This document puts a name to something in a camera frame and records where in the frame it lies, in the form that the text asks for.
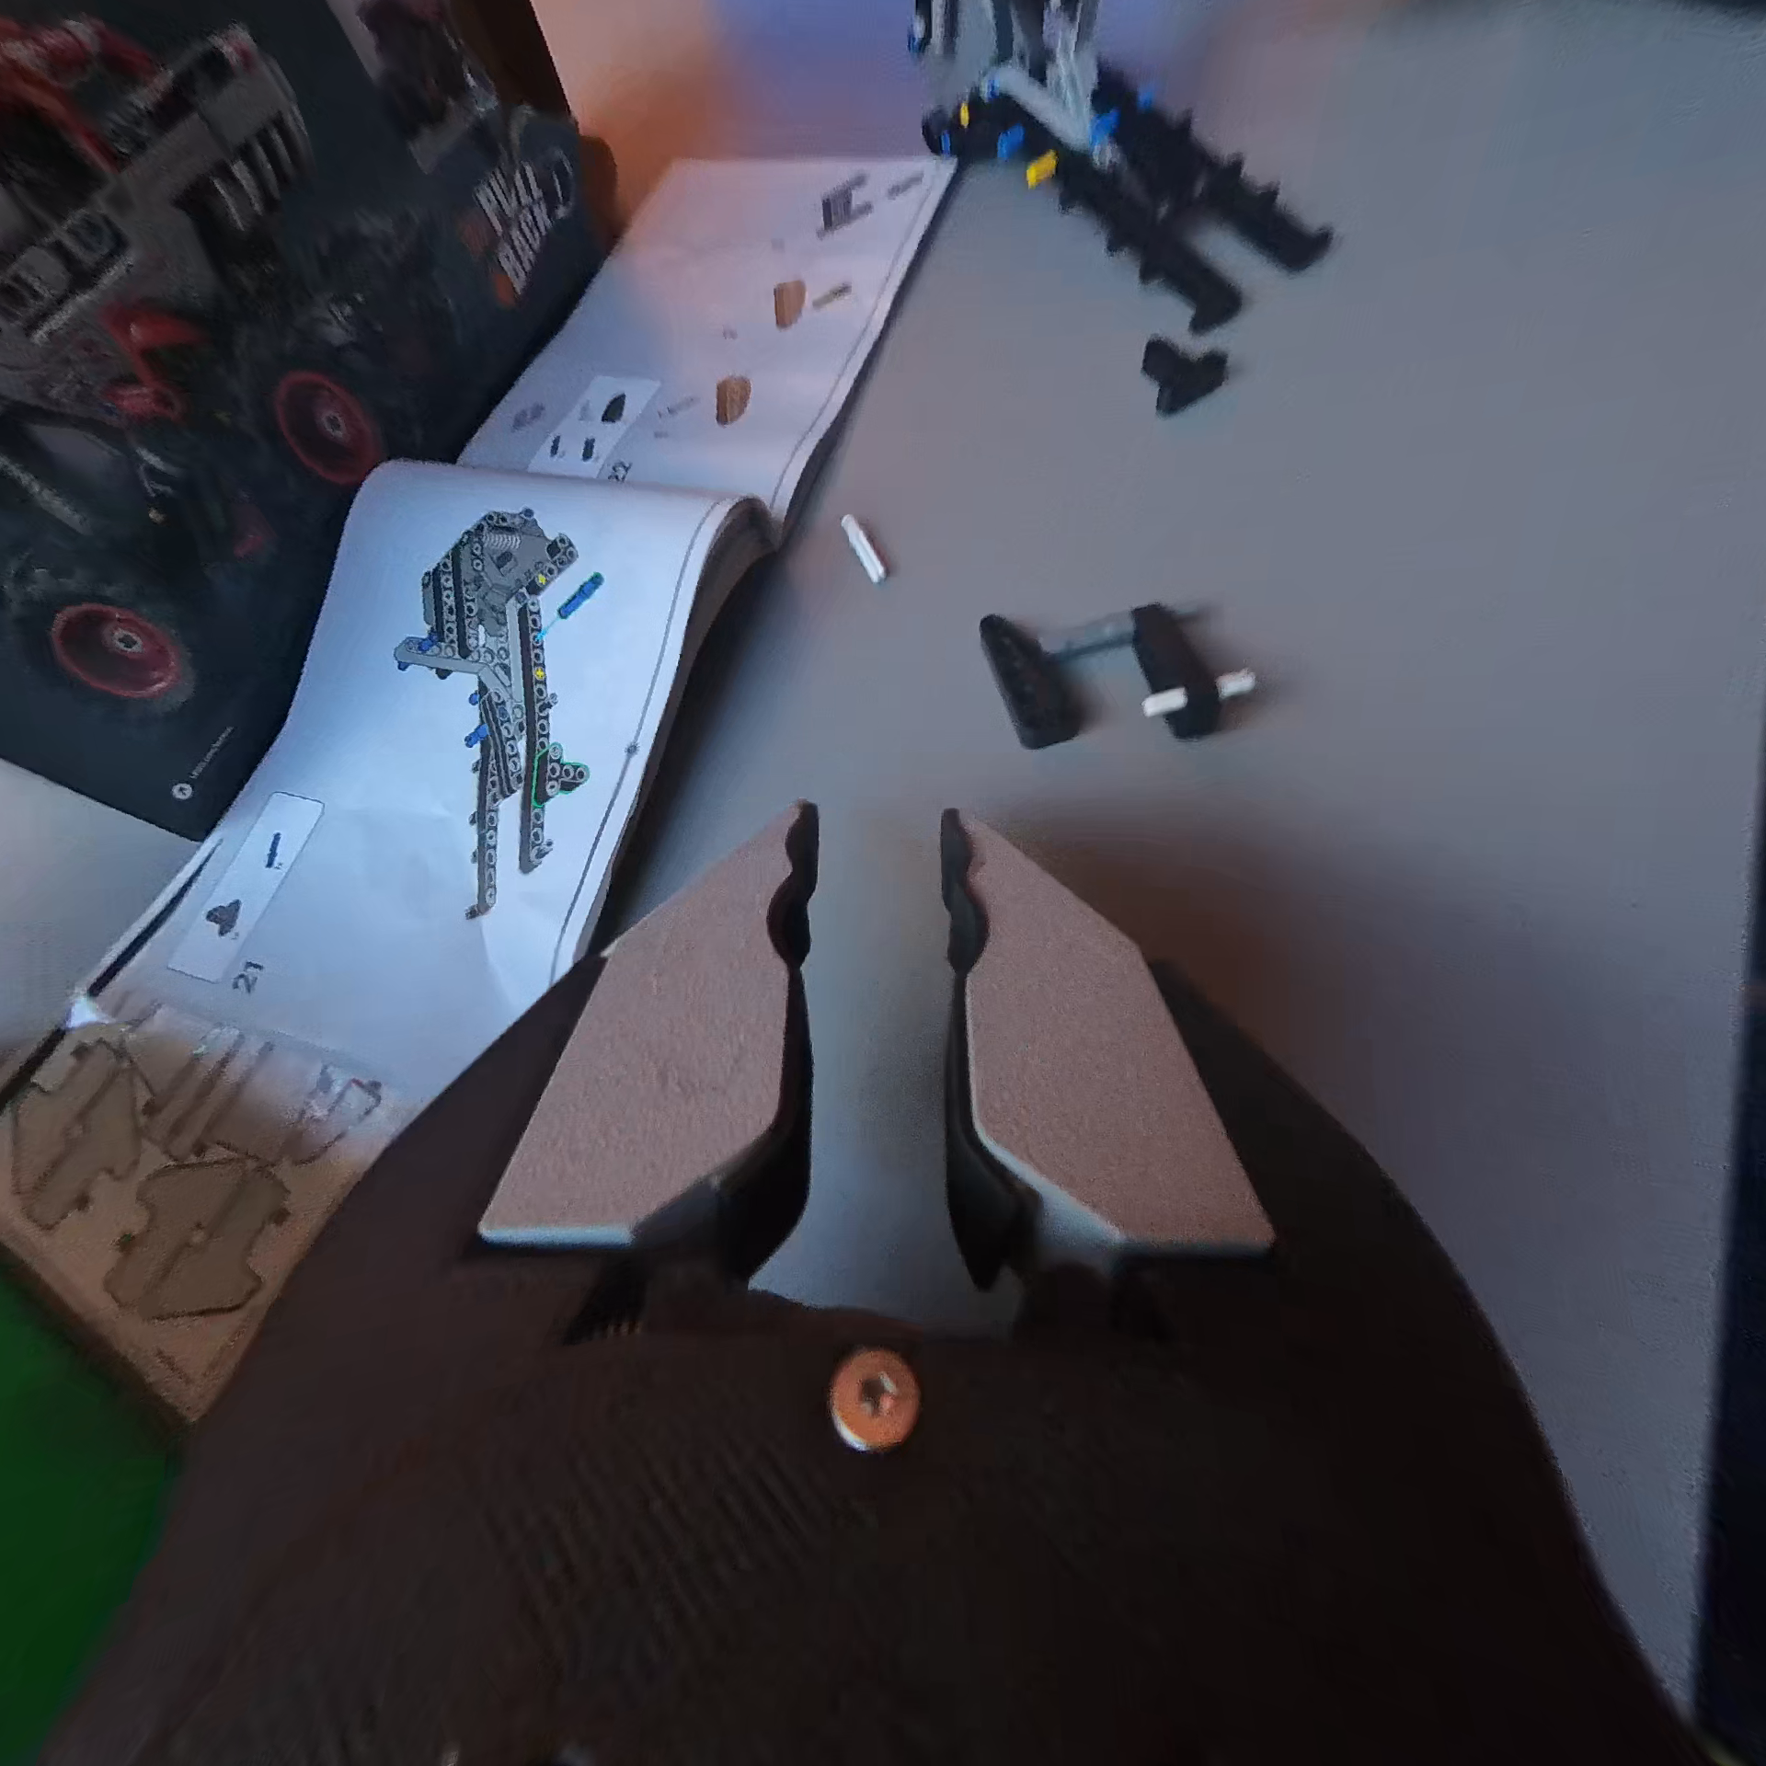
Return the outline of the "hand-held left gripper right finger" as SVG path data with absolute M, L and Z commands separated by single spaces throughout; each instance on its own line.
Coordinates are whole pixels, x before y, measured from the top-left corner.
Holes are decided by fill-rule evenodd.
M 942 814 L 944 1195 L 987 1291 L 1254 1260 L 1274 1226 L 1148 956 L 980 819 Z

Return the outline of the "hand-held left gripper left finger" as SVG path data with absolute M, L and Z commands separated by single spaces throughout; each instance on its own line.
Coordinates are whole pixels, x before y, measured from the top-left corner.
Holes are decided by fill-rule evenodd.
M 602 949 L 476 1224 L 487 1246 L 745 1282 L 808 1193 L 803 988 L 820 814 L 796 801 Z

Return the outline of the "black lego subassembly with axle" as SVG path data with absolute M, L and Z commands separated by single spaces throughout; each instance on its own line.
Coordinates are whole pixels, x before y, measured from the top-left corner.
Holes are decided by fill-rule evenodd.
M 1199 740 L 1222 728 L 1231 701 L 1256 692 L 1249 669 L 1217 672 L 1186 634 L 1186 619 L 1162 604 L 1141 604 L 1043 638 L 1003 615 L 977 623 L 977 640 L 1020 745 L 1028 750 L 1063 745 L 1083 718 L 1066 669 L 1106 652 L 1133 652 L 1144 697 L 1141 718 L 1164 723 L 1176 740 Z

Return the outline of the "open lego instruction booklet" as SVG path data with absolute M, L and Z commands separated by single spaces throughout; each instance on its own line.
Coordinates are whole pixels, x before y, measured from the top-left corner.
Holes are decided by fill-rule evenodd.
M 457 460 L 367 475 L 275 742 L 62 1031 L 168 1009 L 417 1097 L 537 1000 L 954 174 L 676 163 Z

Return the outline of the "small black lego piece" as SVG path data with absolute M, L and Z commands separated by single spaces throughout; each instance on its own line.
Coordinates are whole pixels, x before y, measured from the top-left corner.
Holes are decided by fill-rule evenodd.
M 1230 358 L 1218 350 L 1193 354 L 1170 339 L 1150 337 L 1140 373 L 1153 387 L 1153 411 L 1175 417 L 1226 384 Z

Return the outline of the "dark monster truck lego box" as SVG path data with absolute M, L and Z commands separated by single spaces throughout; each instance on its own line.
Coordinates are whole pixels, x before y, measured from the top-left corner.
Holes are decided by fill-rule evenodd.
M 1 4 L 1 750 L 205 834 L 602 261 L 532 4 Z

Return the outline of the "grey and black lego model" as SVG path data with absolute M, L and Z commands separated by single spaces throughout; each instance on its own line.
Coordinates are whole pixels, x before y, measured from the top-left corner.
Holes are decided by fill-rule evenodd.
M 1066 215 L 1088 217 L 1107 255 L 1141 285 L 1178 298 L 1188 331 L 1209 337 L 1244 310 L 1244 295 L 1192 243 L 1217 225 L 1282 274 L 1306 274 L 1334 245 L 1303 220 L 1276 184 L 1249 177 L 1240 155 L 1203 141 L 1189 114 L 1096 54 L 1093 3 L 915 3 L 910 54 L 956 65 L 964 39 L 980 67 L 920 121 L 927 149 L 948 163 L 1014 167 Z

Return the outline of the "green object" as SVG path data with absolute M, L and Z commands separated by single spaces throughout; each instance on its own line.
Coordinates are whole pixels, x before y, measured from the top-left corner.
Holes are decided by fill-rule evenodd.
M 159 1529 L 165 1437 L 1 1280 L 1 1761 L 33 1761 Z

